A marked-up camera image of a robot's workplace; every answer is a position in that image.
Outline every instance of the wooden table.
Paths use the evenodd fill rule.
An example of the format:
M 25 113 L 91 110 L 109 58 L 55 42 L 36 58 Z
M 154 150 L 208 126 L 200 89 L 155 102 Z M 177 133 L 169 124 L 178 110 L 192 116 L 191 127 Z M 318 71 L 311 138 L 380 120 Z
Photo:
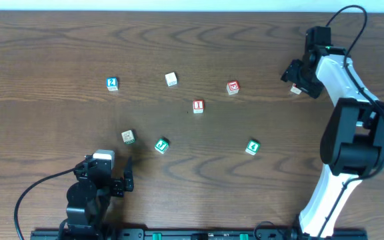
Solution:
M 113 199 L 107 221 L 148 228 L 289 225 L 320 175 L 319 141 L 333 106 L 289 93 L 279 80 L 301 58 L 305 31 L 328 13 L 0 11 L 0 239 L 16 239 L 13 209 L 32 182 L 72 168 L 97 149 L 134 159 L 135 190 Z M 362 15 L 342 14 L 333 42 L 348 47 Z M 384 14 L 370 14 L 352 52 L 366 86 L 384 101 Z M 179 84 L 167 87 L 175 71 Z M 120 80 L 108 92 L 106 77 Z M 239 94 L 226 93 L 238 80 Z M 205 112 L 192 113 L 204 99 Z M 137 142 L 123 143 L 134 129 Z M 164 155 L 154 144 L 171 142 Z M 256 156 L 244 152 L 250 138 Z M 26 237 L 66 218 L 73 174 L 23 200 Z M 359 186 L 338 227 L 384 239 L 384 172 Z

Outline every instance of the robotic arm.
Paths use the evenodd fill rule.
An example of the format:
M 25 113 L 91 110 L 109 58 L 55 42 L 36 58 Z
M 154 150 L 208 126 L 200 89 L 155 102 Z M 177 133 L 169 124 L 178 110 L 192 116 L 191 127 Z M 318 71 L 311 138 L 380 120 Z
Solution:
M 354 79 L 346 72 L 345 54 L 344 48 L 332 46 L 329 27 L 313 27 L 306 32 L 302 60 L 293 60 L 281 78 L 313 98 L 325 87 L 335 106 L 321 140 L 323 170 L 299 215 L 302 234 L 310 237 L 332 236 L 336 218 L 354 188 L 384 164 L 384 122 L 362 91 L 383 111 L 384 103 L 364 86 L 349 57 L 346 67 Z M 367 129 L 368 135 L 357 134 L 358 127 Z

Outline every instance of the white wall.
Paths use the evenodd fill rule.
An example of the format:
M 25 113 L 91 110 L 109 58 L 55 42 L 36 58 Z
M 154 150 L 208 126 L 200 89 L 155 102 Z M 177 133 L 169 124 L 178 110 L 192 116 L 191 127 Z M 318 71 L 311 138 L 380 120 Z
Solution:
M 0 10 L 336 12 L 350 4 L 384 13 L 384 0 L 0 0 Z

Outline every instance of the wooden surface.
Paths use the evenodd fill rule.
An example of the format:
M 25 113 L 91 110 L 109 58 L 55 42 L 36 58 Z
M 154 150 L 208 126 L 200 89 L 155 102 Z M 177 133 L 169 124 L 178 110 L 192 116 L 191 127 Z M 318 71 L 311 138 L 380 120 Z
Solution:
M 32 182 L 71 168 L 96 149 L 134 159 L 135 190 L 114 200 L 107 221 L 148 228 L 289 225 L 311 197 L 319 141 L 333 106 L 289 94 L 279 80 L 303 54 L 305 31 L 325 13 L 0 12 L 0 239 L 16 239 L 13 209 Z M 362 16 L 333 23 L 349 46 Z M 384 101 L 384 15 L 370 15 L 352 52 L 366 86 Z M 168 88 L 164 74 L 179 84 Z M 105 78 L 120 90 L 108 92 Z M 238 80 L 239 94 L 226 83 Z M 194 115 L 192 100 L 204 99 Z M 121 132 L 137 142 L 124 145 Z M 166 154 L 153 145 L 164 136 Z M 256 156 L 248 140 L 261 142 Z M 36 187 L 19 220 L 57 228 L 66 218 L 65 175 Z M 337 221 L 384 239 L 384 172 L 359 186 Z

